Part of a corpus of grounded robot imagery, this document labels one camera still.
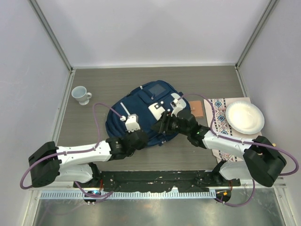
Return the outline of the navy blue student backpack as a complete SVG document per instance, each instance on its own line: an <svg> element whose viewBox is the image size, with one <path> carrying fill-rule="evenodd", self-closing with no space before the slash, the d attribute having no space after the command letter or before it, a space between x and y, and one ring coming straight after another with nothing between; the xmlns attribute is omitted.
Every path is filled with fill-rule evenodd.
<svg viewBox="0 0 301 226"><path fill-rule="evenodd" d="M141 129L149 138L148 147L163 145L172 140L177 133L171 135L159 134L151 129L166 110L173 111L172 101L183 95L165 81L151 81L132 90L112 106L121 116L136 114Z"/></svg>

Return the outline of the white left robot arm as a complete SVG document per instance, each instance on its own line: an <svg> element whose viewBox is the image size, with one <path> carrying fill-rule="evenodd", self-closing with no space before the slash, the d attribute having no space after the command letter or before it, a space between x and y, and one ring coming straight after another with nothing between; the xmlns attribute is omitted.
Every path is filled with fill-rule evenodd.
<svg viewBox="0 0 301 226"><path fill-rule="evenodd" d="M122 160L145 148L147 143L148 136L142 130L91 145L64 147L46 142L29 157L32 187L44 187L55 181L77 181L97 187L100 172L96 161Z"/></svg>

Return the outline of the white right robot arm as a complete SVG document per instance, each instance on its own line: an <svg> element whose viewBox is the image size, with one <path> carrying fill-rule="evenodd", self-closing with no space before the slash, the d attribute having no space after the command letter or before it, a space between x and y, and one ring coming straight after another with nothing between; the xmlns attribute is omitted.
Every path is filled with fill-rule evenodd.
<svg viewBox="0 0 301 226"><path fill-rule="evenodd" d="M266 137L243 139L219 135L200 125L189 110L181 110L177 115L163 113L151 128L159 134L186 135L196 147L215 149L240 158L238 162L222 163L212 174L213 182L218 186L232 179L253 179L262 186L271 187L286 166L284 157Z"/></svg>

